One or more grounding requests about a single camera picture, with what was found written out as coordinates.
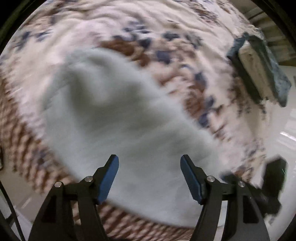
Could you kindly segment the light grey fleece pants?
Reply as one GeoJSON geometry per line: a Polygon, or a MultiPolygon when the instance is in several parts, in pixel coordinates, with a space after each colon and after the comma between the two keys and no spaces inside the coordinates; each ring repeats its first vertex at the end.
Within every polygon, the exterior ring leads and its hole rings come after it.
{"type": "Polygon", "coordinates": [[[180,158],[217,174],[216,144],[135,63],[103,48],[71,52],[47,88],[43,116],[49,146],[73,177],[93,174],[115,154],[111,204],[157,223],[196,225],[201,208],[180,158]]]}

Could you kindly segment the dark teal folded cloth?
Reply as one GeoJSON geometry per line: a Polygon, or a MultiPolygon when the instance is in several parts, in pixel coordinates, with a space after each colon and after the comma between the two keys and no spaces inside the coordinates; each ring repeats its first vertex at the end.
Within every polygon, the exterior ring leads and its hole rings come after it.
{"type": "Polygon", "coordinates": [[[255,49],[257,54],[259,54],[259,57],[263,62],[271,90],[275,97],[275,102],[282,108],[286,107],[288,94],[292,87],[291,82],[286,74],[280,69],[278,62],[267,46],[266,41],[255,35],[250,35],[247,32],[244,32],[241,37],[234,40],[232,47],[227,52],[227,58],[231,61],[237,74],[242,79],[247,93],[256,104],[260,104],[265,100],[259,96],[257,89],[238,57],[238,50],[243,46],[245,41],[250,42],[251,46],[255,49]]]}

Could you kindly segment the floral patterned bed blanket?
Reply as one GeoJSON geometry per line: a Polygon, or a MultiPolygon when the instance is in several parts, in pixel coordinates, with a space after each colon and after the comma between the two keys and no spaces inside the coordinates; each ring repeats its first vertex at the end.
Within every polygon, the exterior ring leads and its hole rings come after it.
{"type": "MultiPolygon", "coordinates": [[[[1,146],[14,171],[47,193],[73,177],[49,146],[43,98],[77,49],[108,49],[149,73],[213,138],[221,172],[249,181],[266,160],[272,104],[256,104],[227,52],[259,29],[228,1],[46,1],[1,54],[1,146]]],[[[194,227],[157,223],[111,204],[98,209],[116,240],[187,240],[194,227]]]]}

